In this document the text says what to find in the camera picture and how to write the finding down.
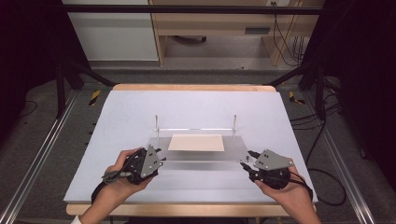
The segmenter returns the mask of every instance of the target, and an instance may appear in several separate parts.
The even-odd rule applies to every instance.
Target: human hand
[[[289,167],[289,171],[293,173],[290,179],[302,181],[300,177],[296,176],[299,173],[295,166]],[[289,182],[283,189],[272,189],[260,180],[255,180],[254,183],[262,190],[262,193],[277,201],[299,223],[320,223],[309,193],[302,185]]]
[[[114,165],[107,167],[106,173],[118,171],[122,168],[126,158],[133,155],[137,150],[142,147],[123,150],[118,156]],[[105,219],[114,209],[120,206],[125,200],[146,188],[152,178],[149,178],[139,185],[134,185],[128,182],[125,178],[120,178],[117,181],[105,185],[96,196],[95,201],[88,210],[79,217],[83,224],[100,223]]]

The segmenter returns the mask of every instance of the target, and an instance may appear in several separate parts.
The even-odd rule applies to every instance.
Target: paper sheet
[[[221,134],[174,134],[168,150],[224,151]]]

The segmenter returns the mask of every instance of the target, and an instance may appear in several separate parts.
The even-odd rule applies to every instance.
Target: gray floor
[[[269,63],[259,37],[214,36],[209,36],[205,43],[170,38],[163,66],[153,62],[92,63],[92,66],[104,77],[125,83],[262,84],[286,74],[293,68],[283,63],[278,67],[273,67]],[[36,223],[45,223],[43,219],[51,223],[62,223],[62,220],[68,223],[73,218],[65,212],[66,204],[63,202],[63,197],[90,141],[90,132],[94,130],[94,123],[99,118],[109,92],[109,88],[94,80],[88,77],[83,77],[83,79],[87,83],[82,91],[78,91],[76,104],[27,195],[17,215],[18,221],[15,223],[23,223],[22,220],[26,218],[30,219],[30,223],[34,223],[33,219],[38,220]],[[290,119],[312,114],[308,104],[300,105],[289,100],[290,90],[293,90],[296,99],[308,100],[307,97],[311,95],[310,91],[296,90],[294,84],[297,81],[298,78],[291,79],[278,89]],[[102,91],[96,104],[88,105],[93,91],[98,89]],[[2,209],[6,208],[12,199],[55,121],[57,109],[55,83],[51,81],[34,88],[28,93],[27,100],[35,101],[37,108],[17,122],[0,150],[0,169],[3,171],[0,179],[2,186],[0,208]],[[327,99],[327,106],[336,103],[335,97]],[[26,103],[21,114],[27,114],[32,109],[34,109],[34,104]],[[395,191],[389,186],[374,161],[361,158],[359,143],[355,141],[345,117],[337,111],[331,114],[330,112],[326,128],[352,173],[375,222],[396,223]],[[295,126],[295,128],[308,128],[308,130],[295,130],[304,156],[307,155],[318,135],[318,128],[309,129],[314,126],[316,126],[315,121]],[[323,136],[315,147],[308,167],[337,175]],[[311,173],[311,177],[317,193],[323,199],[331,202],[338,202],[341,199],[342,191],[332,179],[316,172]],[[317,209],[324,223],[361,223],[350,200],[346,200],[341,206],[329,206],[319,202]],[[270,218],[265,223],[278,222],[276,218]],[[295,222],[292,219],[283,218],[283,223]]]

